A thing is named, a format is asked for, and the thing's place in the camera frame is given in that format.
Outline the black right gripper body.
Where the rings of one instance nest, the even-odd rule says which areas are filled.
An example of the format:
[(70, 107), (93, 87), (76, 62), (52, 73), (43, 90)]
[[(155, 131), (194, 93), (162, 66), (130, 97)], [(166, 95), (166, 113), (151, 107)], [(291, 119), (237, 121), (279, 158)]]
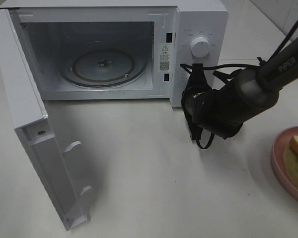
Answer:
[(230, 124), (217, 115), (217, 90), (207, 83), (203, 65), (182, 64), (181, 67), (189, 73), (189, 79), (182, 93), (181, 107), (190, 130), (192, 140), (201, 138), (202, 130), (217, 135), (223, 139), (233, 137), (240, 130), (240, 124)]

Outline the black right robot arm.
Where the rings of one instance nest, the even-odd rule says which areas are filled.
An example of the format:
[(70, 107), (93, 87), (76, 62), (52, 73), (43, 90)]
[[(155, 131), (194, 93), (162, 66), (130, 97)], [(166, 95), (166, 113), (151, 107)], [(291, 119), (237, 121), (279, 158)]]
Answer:
[(214, 72), (224, 86), (207, 82), (201, 63), (181, 64), (189, 73), (181, 106), (190, 136), (199, 140), (203, 130), (223, 139), (235, 136), (249, 119), (273, 107), (279, 91), (298, 79), (298, 37), (261, 67), (240, 66), (231, 74)]

